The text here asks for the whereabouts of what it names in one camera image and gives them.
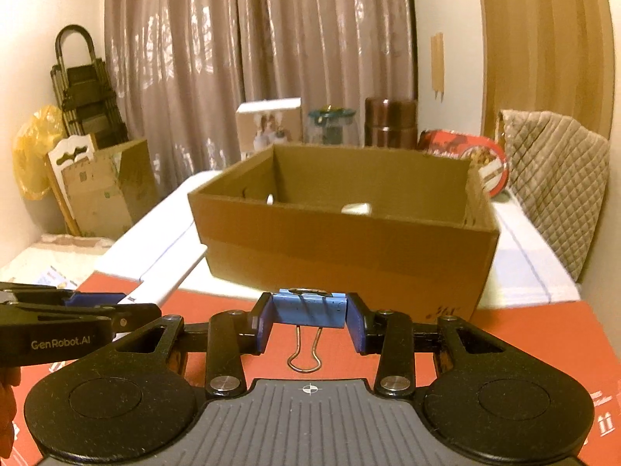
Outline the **person's left hand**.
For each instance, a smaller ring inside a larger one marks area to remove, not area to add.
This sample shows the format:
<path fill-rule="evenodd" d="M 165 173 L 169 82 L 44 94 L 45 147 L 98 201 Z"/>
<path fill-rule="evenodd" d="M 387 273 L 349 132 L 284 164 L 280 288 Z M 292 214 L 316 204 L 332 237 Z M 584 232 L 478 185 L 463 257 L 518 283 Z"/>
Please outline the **person's left hand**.
<path fill-rule="evenodd" d="M 17 403 L 14 388 L 21 382 L 20 367 L 2 367 L 0 372 L 0 456 L 8 459 L 15 442 Z"/>

